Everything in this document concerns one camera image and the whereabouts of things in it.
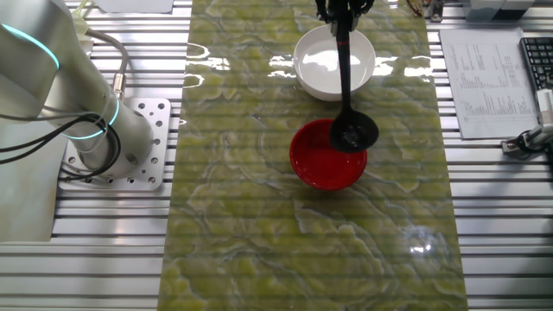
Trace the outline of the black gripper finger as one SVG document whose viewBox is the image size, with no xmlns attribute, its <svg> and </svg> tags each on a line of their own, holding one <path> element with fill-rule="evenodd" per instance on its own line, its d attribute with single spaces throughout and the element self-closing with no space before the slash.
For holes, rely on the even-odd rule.
<svg viewBox="0 0 553 311">
<path fill-rule="evenodd" d="M 315 0 L 317 18 L 329 25 L 331 35 L 336 35 L 338 30 L 338 17 L 334 3 L 334 0 Z"/>
<path fill-rule="evenodd" d="M 374 0 L 350 0 L 350 10 L 352 12 L 351 31 L 354 31 L 362 15 L 366 14 L 373 6 Z"/>
</svg>

